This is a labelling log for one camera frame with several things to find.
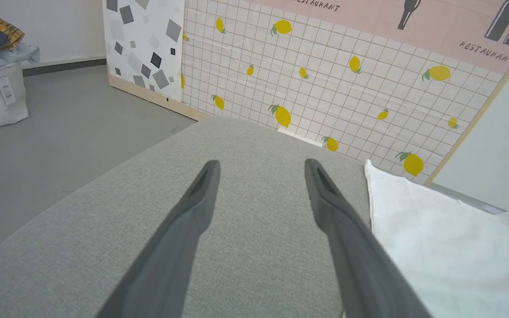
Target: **wooden edge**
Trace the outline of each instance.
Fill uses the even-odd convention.
[[[480,111],[475,115],[471,123],[467,126],[464,133],[457,139],[457,142],[451,147],[450,151],[445,155],[441,163],[437,166],[437,168],[433,171],[433,173],[429,176],[428,180],[425,182],[426,186],[429,186],[433,179],[437,176],[439,171],[443,169],[444,165],[449,161],[449,158],[453,156],[455,151],[461,146],[461,143],[467,138],[468,134],[471,132],[471,130],[475,127],[476,123],[479,121],[479,119],[484,115],[485,111],[488,109],[488,107],[492,104],[496,96],[500,93],[501,89],[504,87],[505,83],[509,80],[509,69],[504,74],[500,82],[496,85],[496,88],[493,90],[493,92],[490,94],[484,105],[481,107]]]
[[[144,87],[140,87],[139,85],[131,83],[130,81],[120,79],[109,73],[107,73],[107,76],[109,78],[109,85],[111,85],[112,87],[118,88],[121,91],[135,95],[136,97],[145,99],[151,103],[155,103],[158,106],[170,109],[171,111],[175,111],[178,114],[192,118],[196,121],[201,121],[203,119],[208,119],[209,117],[211,117],[211,115],[202,113],[201,111],[194,109],[188,105],[184,105],[181,102],[168,99],[157,92],[151,91],[150,89]]]

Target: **floor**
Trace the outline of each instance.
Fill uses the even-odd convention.
[[[195,123],[107,84],[105,66],[25,78],[30,117],[0,127],[0,244],[111,168]]]

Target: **lemon patterned backdrop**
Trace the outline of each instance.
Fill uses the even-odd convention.
[[[184,32],[183,103],[284,127],[420,184],[502,76],[242,0],[186,0]]]

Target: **pink banner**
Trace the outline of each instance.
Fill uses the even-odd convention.
[[[509,0],[251,0],[504,74]]]

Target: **white wall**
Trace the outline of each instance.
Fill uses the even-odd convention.
[[[41,63],[105,57],[101,0],[0,0],[0,17],[41,48]]]
[[[509,80],[433,182],[509,211]]]

